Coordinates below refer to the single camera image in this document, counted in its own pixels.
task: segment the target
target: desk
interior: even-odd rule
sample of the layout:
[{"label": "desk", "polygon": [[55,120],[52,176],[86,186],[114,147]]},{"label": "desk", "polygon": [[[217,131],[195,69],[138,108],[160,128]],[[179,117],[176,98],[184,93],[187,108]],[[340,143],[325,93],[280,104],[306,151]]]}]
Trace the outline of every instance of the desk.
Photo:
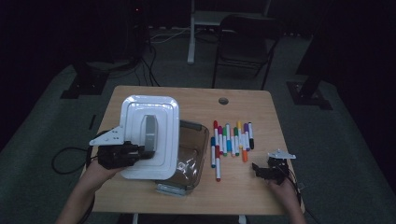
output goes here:
[{"label": "desk", "polygon": [[[267,153],[281,148],[287,151],[276,110],[268,91],[213,90],[193,88],[160,88],[118,86],[111,96],[99,132],[117,127],[122,102],[130,95],[162,95],[177,100],[180,118],[199,122],[213,136],[213,121],[238,120],[253,124],[255,148],[242,157],[221,156],[221,181],[216,181],[210,164],[210,144],[199,185],[191,194],[178,198],[158,193],[152,180],[129,180],[120,174],[108,180],[96,193],[93,211],[161,214],[284,214],[264,180],[255,176],[251,163],[267,167]],[[220,97],[229,103],[221,105]]]},{"label": "desk", "polygon": [[[238,13],[251,17],[266,17],[268,9],[271,5],[271,0],[265,1],[265,6],[262,13]],[[191,0],[191,17],[190,17],[190,44],[189,55],[187,58],[188,64],[194,64],[195,56],[195,25],[210,25],[219,26],[222,19],[226,16],[237,12],[222,12],[222,11],[199,11],[195,10],[195,0]]]}]

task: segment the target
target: black cable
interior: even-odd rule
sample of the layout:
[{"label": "black cable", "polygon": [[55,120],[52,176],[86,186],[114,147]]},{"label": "black cable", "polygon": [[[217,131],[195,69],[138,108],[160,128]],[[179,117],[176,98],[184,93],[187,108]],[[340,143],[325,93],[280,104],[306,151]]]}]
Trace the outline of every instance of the black cable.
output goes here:
[{"label": "black cable", "polygon": [[139,86],[140,86],[140,78],[139,78],[139,75],[136,73],[136,70],[137,70],[137,69],[134,70],[134,75],[136,76],[137,82],[138,82],[138,84],[139,84]]},{"label": "black cable", "polygon": [[320,224],[319,219],[318,219],[317,217],[315,217],[314,214],[312,214],[312,212],[311,212],[307,207],[305,207],[305,211],[306,211],[306,212],[307,212],[318,224]]},{"label": "black cable", "polygon": [[148,80],[146,79],[146,69],[145,69],[144,65],[142,65],[142,70],[143,70],[143,78],[145,79],[146,86],[147,86],[148,85]]},{"label": "black cable", "polygon": [[154,65],[154,61],[155,61],[155,59],[157,57],[157,50],[154,47],[152,47],[152,46],[149,46],[149,48],[152,49],[152,51],[154,53],[154,56],[153,56],[153,58],[151,60],[151,64],[149,65],[143,58],[142,58],[142,61],[146,65],[146,67],[148,68],[148,76],[149,76],[149,79],[150,79],[150,82],[151,82],[151,86],[154,86],[154,83],[152,82],[154,80],[154,82],[157,84],[157,86],[161,87],[161,85],[158,83],[157,79],[155,79],[154,74],[152,73],[152,66]]},{"label": "black cable", "polygon": [[[289,169],[289,172],[291,173],[291,175],[293,176],[293,179],[294,179],[294,181],[293,180],[291,180],[291,178],[287,175],[287,174],[285,174],[285,172],[282,170],[282,169],[280,169],[280,167],[279,166],[276,166],[276,168],[280,171],[280,172],[282,172],[283,173],[283,175],[285,175],[285,177],[290,181],[290,183],[294,186],[294,189],[295,189],[295,191],[296,191],[296,196],[297,196],[297,199],[298,199],[298,201],[299,201],[299,204],[301,205],[301,192],[300,192],[300,190],[299,190],[299,188],[298,188],[298,185],[297,185],[297,178],[296,178],[296,175],[294,174],[294,172],[291,170],[291,169]],[[314,214],[312,214],[312,212],[308,209],[308,207],[306,206],[306,204],[304,205],[304,207],[305,207],[305,211],[318,223],[318,224],[320,224],[320,221],[318,220],[318,218],[317,217],[315,217],[314,216]]]},{"label": "black cable", "polygon": [[128,76],[128,75],[130,75],[130,74],[132,74],[132,73],[135,73],[136,74],[136,70],[139,68],[139,65],[141,64],[141,60],[139,59],[138,60],[138,62],[136,63],[136,65],[134,66],[134,68],[133,68],[133,70],[131,70],[130,72],[127,72],[127,73],[124,73],[124,74],[121,74],[121,75],[118,75],[118,76],[112,76],[112,75],[110,75],[108,78],[120,78],[120,77],[126,77],[126,76]]},{"label": "black cable", "polygon": [[81,220],[78,222],[78,224],[82,224],[84,223],[88,217],[90,216],[90,214],[92,213],[92,209],[93,206],[95,205],[95,195],[93,194],[93,198],[92,198],[92,202],[90,204],[90,207],[87,209],[87,211],[85,212],[84,216],[81,218]]},{"label": "black cable", "polygon": [[70,174],[73,174],[74,172],[76,172],[79,169],[81,169],[86,163],[86,162],[82,163],[79,167],[77,167],[76,169],[73,169],[71,171],[62,172],[62,171],[58,170],[56,168],[56,166],[55,166],[55,160],[56,160],[56,158],[58,158],[59,155],[61,155],[61,153],[65,152],[67,150],[78,150],[78,151],[87,152],[88,149],[84,149],[84,148],[80,148],[80,147],[65,147],[65,148],[61,149],[59,152],[57,152],[55,154],[55,156],[52,158],[51,167],[52,167],[52,170],[55,171],[55,173],[57,173],[58,175],[70,175]]}]

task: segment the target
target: hand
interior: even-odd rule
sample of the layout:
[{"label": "hand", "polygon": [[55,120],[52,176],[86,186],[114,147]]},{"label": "hand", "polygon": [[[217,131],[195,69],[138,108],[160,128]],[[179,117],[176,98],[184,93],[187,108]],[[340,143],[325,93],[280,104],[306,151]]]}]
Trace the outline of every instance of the hand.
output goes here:
[{"label": "hand", "polygon": [[275,180],[265,180],[269,189],[275,194],[282,205],[285,207],[289,217],[290,224],[305,224],[304,214],[298,202],[296,191],[293,184],[285,178],[282,184],[278,185]]},{"label": "hand", "polygon": [[109,179],[111,179],[117,172],[124,168],[107,170],[97,159],[94,159],[88,166],[84,175],[78,181],[78,187],[87,191],[97,191]]},{"label": "hand", "polygon": [[56,223],[78,223],[89,208],[95,192],[122,169],[107,170],[98,160],[93,160],[67,199]]},{"label": "hand", "polygon": [[278,185],[275,180],[265,180],[270,190],[287,207],[289,204],[298,203],[293,184],[285,178],[282,184]]}]

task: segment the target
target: gray carpet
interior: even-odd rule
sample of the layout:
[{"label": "gray carpet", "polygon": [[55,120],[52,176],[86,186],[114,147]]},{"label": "gray carpet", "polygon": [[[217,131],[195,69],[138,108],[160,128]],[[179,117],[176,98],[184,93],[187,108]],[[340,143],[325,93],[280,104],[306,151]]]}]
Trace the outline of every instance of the gray carpet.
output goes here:
[{"label": "gray carpet", "polygon": [[[152,31],[158,33],[178,31]],[[153,44],[156,58],[152,73],[162,86],[210,88],[216,38],[201,33],[195,64],[187,64],[189,39],[175,37]],[[297,66],[309,40],[285,36],[278,45],[265,90],[272,93],[276,111],[293,162],[306,207],[320,223],[396,223],[396,198],[381,175],[361,134],[348,114],[336,89],[320,83],[319,89],[333,110],[295,105],[287,81],[304,81],[296,76]],[[145,53],[151,63],[154,52]],[[107,69],[114,64],[92,63]],[[217,88],[258,90],[262,76],[241,77],[250,71],[220,68]],[[71,66],[56,76],[29,117],[0,154],[0,223],[53,223],[78,181],[80,171],[58,175],[50,163],[64,147],[87,147],[96,135],[114,88],[118,85],[150,85],[148,69],[114,72],[102,95],[60,99],[75,76]],[[96,116],[91,126],[92,116]],[[58,160],[64,171],[84,162],[84,152],[67,152]],[[116,223],[118,214],[92,213],[87,223]],[[308,223],[317,223],[305,213]],[[284,216],[252,216],[255,223],[288,223]]]}]

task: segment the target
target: dark background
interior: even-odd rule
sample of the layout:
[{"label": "dark background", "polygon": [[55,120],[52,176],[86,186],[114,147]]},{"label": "dark background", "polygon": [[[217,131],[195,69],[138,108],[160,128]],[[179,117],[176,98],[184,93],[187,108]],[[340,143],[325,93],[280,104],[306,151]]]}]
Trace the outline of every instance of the dark background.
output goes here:
[{"label": "dark background", "polygon": [[[257,0],[196,0],[196,9],[204,10],[261,12],[262,7]],[[187,27],[190,8],[185,0],[2,1],[0,148],[71,55],[86,62],[138,57],[146,25]],[[297,73],[337,87],[393,189],[395,12],[390,0],[279,0],[269,11],[285,22],[287,35],[313,36]]]}]

